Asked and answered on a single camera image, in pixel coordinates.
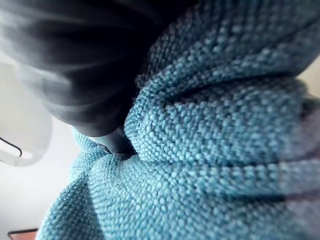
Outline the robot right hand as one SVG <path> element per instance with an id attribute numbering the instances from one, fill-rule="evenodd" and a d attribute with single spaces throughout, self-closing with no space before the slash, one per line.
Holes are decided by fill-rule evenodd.
<path id="1" fill-rule="evenodd" d="M 0 48 L 57 119 L 127 154 L 124 122 L 150 46 L 192 0 L 3 0 Z"/>

